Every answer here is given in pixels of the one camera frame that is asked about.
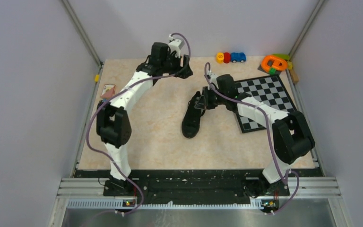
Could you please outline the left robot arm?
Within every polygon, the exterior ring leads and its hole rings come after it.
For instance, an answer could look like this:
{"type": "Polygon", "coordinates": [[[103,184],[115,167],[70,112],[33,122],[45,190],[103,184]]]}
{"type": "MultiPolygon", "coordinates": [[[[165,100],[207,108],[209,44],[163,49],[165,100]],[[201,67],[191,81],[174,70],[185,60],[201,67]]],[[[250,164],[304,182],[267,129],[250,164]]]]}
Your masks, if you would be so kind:
{"type": "Polygon", "coordinates": [[[139,64],[129,82],[110,101],[97,110],[96,132],[104,143],[111,160],[111,176],[116,179],[114,188],[120,195],[131,193],[133,183],[127,179],[131,173],[127,143],[132,134],[129,113],[138,100],[155,83],[168,77],[186,79],[193,74],[190,55],[181,54],[186,41],[174,39],[169,43],[155,42],[151,54],[139,64]]]}

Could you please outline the black canvas sneaker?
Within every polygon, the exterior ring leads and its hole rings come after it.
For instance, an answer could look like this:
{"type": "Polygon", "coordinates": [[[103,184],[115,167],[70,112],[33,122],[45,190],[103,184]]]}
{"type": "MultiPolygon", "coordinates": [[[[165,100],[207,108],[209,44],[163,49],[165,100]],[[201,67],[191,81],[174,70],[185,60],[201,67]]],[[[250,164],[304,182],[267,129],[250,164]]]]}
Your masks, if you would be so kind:
{"type": "Polygon", "coordinates": [[[187,105],[187,111],[181,124],[181,131],[184,137],[191,139],[195,137],[200,129],[200,119],[205,110],[195,108],[201,93],[197,91],[187,105]]]}

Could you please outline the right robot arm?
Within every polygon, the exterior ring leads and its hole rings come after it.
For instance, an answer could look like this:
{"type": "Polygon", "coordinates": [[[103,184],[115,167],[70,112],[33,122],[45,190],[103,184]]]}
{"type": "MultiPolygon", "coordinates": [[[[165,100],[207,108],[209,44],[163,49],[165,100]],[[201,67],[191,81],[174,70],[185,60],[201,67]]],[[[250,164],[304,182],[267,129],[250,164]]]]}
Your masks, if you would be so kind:
{"type": "Polygon", "coordinates": [[[258,182],[259,191],[271,195],[277,182],[287,183],[287,176],[297,159],[315,147],[315,140],[300,111],[291,113],[275,109],[257,100],[250,93],[239,93],[233,77],[229,74],[206,73],[208,86],[200,95],[205,99],[201,117],[206,109],[225,105],[229,111],[247,117],[265,127],[272,155],[272,162],[262,171],[263,179],[258,182]]]}

